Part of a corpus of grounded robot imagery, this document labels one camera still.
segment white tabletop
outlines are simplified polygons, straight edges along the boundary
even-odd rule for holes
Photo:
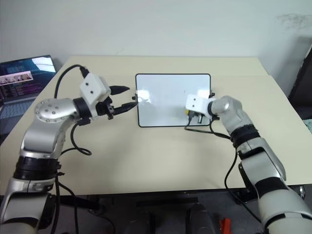
[[[284,164],[288,184],[312,183],[312,135],[257,58],[71,57],[38,96],[0,147],[0,192],[4,194],[19,156],[23,134],[38,101],[51,98],[60,73],[72,64],[86,66],[109,85],[131,88],[112,96],[115,107],[131,101],[137,73],[209,73],[217,97],[230,95],[243,103],[254,125]],[[82,82],[79,70],[63,79],[59,98],[77,98]],[[221,122],[216,131],[225,133]],[[60,181],[76,194],[117,194],[224,188],[233,158],[230,141],[193,133],[183,127],[140,128],[137,110],[107,120],[100,117],[78,127],[75,139],[92,156],[68,152],[60,158]],[[69,131],[64,149],[71,147]],[[230,187],[244,187],[235,166]]]

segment black cable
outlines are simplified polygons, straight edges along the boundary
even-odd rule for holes
[[[198,129],[190,129],[188,128],[188,126],[190,125],[191,123],[191,120],[192,120],[192,117],[189,117],[189,122],[188,124],[184,127],[185,130],[188,130],[188,131],[192,131],[192,132],[198,132],[198,133],[208,133],[208,134],[214,134],[215,136],[217,137],[221,137],[221,138],[225,138],[225,139],[231,139],[229,136],[225,135],[225,134],[222,134],[222,133],[217,133],[213,130],[212,128],[212,123],[216,120],[215,118],[212,119],[212,121],[210,122],[209,124],[209,128],[210,128],[210,132],[209,131],[203,131],[203,130],[198,130]],[[224,185],[225,185],[225,188],[226,190],[230,193],[230,195],[236,199],[239,203],[241,203],[241,205],[258,221],[261,223],[261,220],[248,208],[248,206],[241,200],[239,199],[238,196],[236,196],[228,187],[227,185],[227,180],[228,180],[228,177],[229,177],[229,174],[231,173],[233,167],[235,166],[236,164],[236,161],[237,161],[237,152],[235,153],[235,158],[234,158],[234,161],[229,169],[229,171],[227,172],[225,178],[224,178]]]
[[[226,188],[226,190],[231,194],[231,196],[236,199],[239,203],[242,204],[242,206],[258,221],[261,223],[261,220],[248,208],[248,206],[241,200],[239,199],[238,196],[236,196],[228,187],[228,184],[227,184],[227,180],[228,180],[228,177],[233,169],[233,167],[235,166],[236,164],[236,161],[237,161],[237,152],[235,153],[235,158],[234,158],[234,161],[229,169],[229,171],[226,173],[226,176],[224,178],[224,186]]]
[[[75,68],[75,67],[79,67],[80,69],[84,69],[83,66],[81,66],[81,65],[79,65],[79,64],[74,64],[74,65],[68,67],[65,71],[63,71],[62,74],[59,76],[58,81],[57,81],[57,84],[56,84],[56,86],[55,86],[54,98],[57,98],[57,97],[58,97],[59,85],[60,85],[60,82],[62,81],[64,75],[66,75],[67,72],[69,72],[70,70],[72,70],[72,69]]]
[[[90,211],[90,210],[87,210],[87,212],[90,213],[90,214],[92,214],[92,215],[94,215],[94,216],[97,216],[97,217],[100,217],[100,218],[103,218],[103,219],[107,220],[107,221],[112,225],[112,227],[113,227],[113,229],[114,229],[113,234],[116,233],[116,227],[115,227],[114,223],[112,222],[112,220],[110,220],[108,217],[95,214],[95,213],[93,213],[93,212]]]
[[[55,177],[55,190],[57,194],[57,200],[56,200],[56,208],[55,208],[55,215],[54,215],[54,221],[51,229],[51,234],[55,233],[55,230],[58,225],[58,220],[59,220],[59,206],[60,206],[60,195],[59,195],[59,178],[58,176]]]
[[[75,216],[75,229],[76,229],[76,234],[79,234],[79,226],[78,226],[78,213],[77,213],[77,202],[76,202],[76,195],[74,194],[74,192],[72,190],[70,190],[68,187],[66,187],[65,185],[63,185],[61,182],[58,183],[60,187],[62,187],[63,189],[65,189],[66,191],[68,191],[71,196],[74,199],[74,216]]]
[[[215,119],[213,119],[212,121],[211,121],[211,123],[209,124],[209,128],[210,128],[210,131],[214,134],[214,135],[216,135],[217,137],[221,137],[221,138],[225,138],[225,139],[231,139],[229,136],[227,136],[227,135],[225,135],[225,134],[223,134],[223,133],[216,133],[214,130],[213,130],[213,122],[215,121]]]
[[[192,118],[189,118],[189,122],[186,126],[184,126],[184,129],[187,130],[187,131],[191,131],[191,132],[197,132],[197,133],[207,133],[207,134],[214,134],[216,135],[217,137],[221,137],[221,138],[225,138],[225,139],[230,139],[229,136],[223,134],[223,133],[217,133],[215,131],[212,130],[212,123],[213,121],[215,121],[215,119],[212,119],[210,124],[209,124],[209,128],[210,128],[210,132],[209,131],[204,131],[204,130],[199,130],[199,129],[194,129],[194,128],[188,128],[191,124],[191,120]]]
[[[69,72],[70,70],[72,70],[73,68],[75,67],[79,67],[81,73],[82,73],[82,76],[85,78],[89,71],[88,69],[86,69],[85,67],[79,65],[79,64],[74,64],[70,67],[68,67],[64,72],[62,72],[62,74],[59,76],[58,78],[58,81],[57,81],[57,84],[55,86],[55,91],[54,91],[54,98],[57,98],[58,97],[58,91],[59,91],[59,85],[60,85],[60,82],[62,81],[64,75],[66,75],[67,72]],[[75,129],[77,128],[78,124],[76,123],[73,127],[72,127],[72,130],[70,132],[70,139],[71,139],[71,142],[72,142],[72,145],[74,146],[73,148],[69,148],[69,149],[66,149],[64,151],[61,152],[60,155],[68,152],[68,151],[71,151],[71,150],[78,150],[80,153],[84,154],[84,155],[88,155],[90,156],[92,154],[92,152],[88,149],[84,149],[84,148],[81,148],[81,147],[78,147],[77,144],[75,143],[75,140],[74,140],[74,132],[75,132]],[[59,193],[59,187],[62,187],[64,188],[65,190],[67,190],[74,198],[74,213],[75,213],[75,227],[76,227],[76,233],[78,234],[79,233],[79,230],[78,230],[78,214],[77,214],[77,204],[76,204],[76,196],[75,194],[73,193],[73,191],[71,191],[69,188],[67,188],[65,185],[61,184],[59,182],[59,179],[58,179],[58,175],[56,175],[55,177],[55,188],[56,188],[56,197],[57,197],[57,201],[56,201],[56,212],[55,212],[55,217],[54,217],[54,222],[53,222],[53,226],[52,226],[52,229],[51,229],[51,234],[54,234],[55,233],[55,230],[56,230],[56,227],[57,227],[57,224],[58,224],[58,220],[59,220],[59,207],[60,207],[60,193]]]
[[[92,155],[92,152],[90,151],[90,150],[87,150],[87,149],[84,149],[84,148],[81,148],[81,147],[79,147],[79,146],[77,146],[77,144],[75,143],[75,140],[74,140],[74,131],[75,131],[75,129],[77,128],[79,126],[79,124],[75,124],[74,126],[73,126],[73,128],[72,128],[72,130],[70,131],[70,140],[71,140],[71,142],[72,142],[72,144],[73,144],[73,148],[72,149],[67,149],[67,150],[65,150],[66,152],[67,151],[70,151],[70,150],[78,150],[80,153],[82,153],[82,154],[84,154],[84,155],[88,155],[88,156],[90,156],[90,155]]]

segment floor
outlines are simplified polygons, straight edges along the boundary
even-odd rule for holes
[[[305,201],[312,208],[312,185],[306,185]],[[255,234],[262,231],[259,224],[242,206],[237,205],[227,192],[199,192],[191,194],[147,194],[115,195],[101,198],[107,212],[104,214],[113,222],[103,217],[94,216],[88,210],[78,210],[80,234],[122,234],[128,223],[136,216],[137,210],[149,211],[155,216],[156,234],[185,234],[185,215],[194,202],[203,204],[218,223],[218,220],[230,218],[232,234]],[[257,201],[248,206],[256,213]],[[49,234],[51,227],[40,230],[39,234]],[[56,234],[75,233],[74,210],[61,207]]]

